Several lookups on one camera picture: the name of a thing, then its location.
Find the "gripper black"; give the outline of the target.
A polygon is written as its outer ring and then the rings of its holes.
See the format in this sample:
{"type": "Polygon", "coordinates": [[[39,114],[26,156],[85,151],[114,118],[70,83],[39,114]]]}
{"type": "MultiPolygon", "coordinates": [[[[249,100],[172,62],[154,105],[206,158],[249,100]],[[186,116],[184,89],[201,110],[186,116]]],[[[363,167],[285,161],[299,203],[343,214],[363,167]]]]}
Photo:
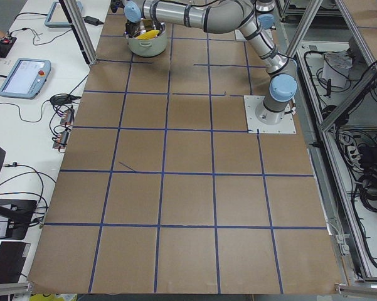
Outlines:
{"type": "Polygon", "coordinates": [[[125,24],[125,34],[140,34],[141,33],[141,22],[133,23],[131,21],[125,24]]]}

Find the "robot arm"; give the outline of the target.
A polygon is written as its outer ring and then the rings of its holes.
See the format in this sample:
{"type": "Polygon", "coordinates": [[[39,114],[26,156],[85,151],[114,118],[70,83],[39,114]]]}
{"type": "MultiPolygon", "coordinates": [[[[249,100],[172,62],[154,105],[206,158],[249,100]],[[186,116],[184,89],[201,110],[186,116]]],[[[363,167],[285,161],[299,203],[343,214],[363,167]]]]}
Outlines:
{"type": "Polygon", "coordinates": [[[238,30],[266,66],[270,76],[268,92],[255,109],[256,117],[266,125],[279,124],[285,108],[297,92],[293,58],[280,53],[256,16],[255,1],[213,1],[195,5],[181,1],[122,1],[112,11],[124,10],[131,23],[143,19],[202,29],[205,33],[225,34],[238,30]]]}
{"type": "Polygon", "coordinates": [[[255,1],[255,17],[259,30],[267,30],[272,28],[275,22],[275,18],[273,16],[274,8],[274,0],[255,1]]]}

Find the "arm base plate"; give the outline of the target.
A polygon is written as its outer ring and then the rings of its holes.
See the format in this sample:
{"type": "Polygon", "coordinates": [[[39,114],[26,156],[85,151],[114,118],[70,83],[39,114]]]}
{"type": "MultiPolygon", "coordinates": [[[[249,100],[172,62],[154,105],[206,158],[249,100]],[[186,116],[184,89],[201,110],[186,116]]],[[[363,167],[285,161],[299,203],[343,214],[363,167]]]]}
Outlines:
{"type": "Polygon", "coordinates": [[[243,42],[246,41],[245,37],[243,36],[240,30],[238,29],[234,30],[234,35],[235,35],[236,41],[243,41],[243,42]]]}
{"type": "Polygon", "coordinates": [[[293,113],[287,104],[282,112],[270,112],[264,107],[263,95],[245,95],[244,107],[247,131],[250,134],[296,134],[293,113]]]}

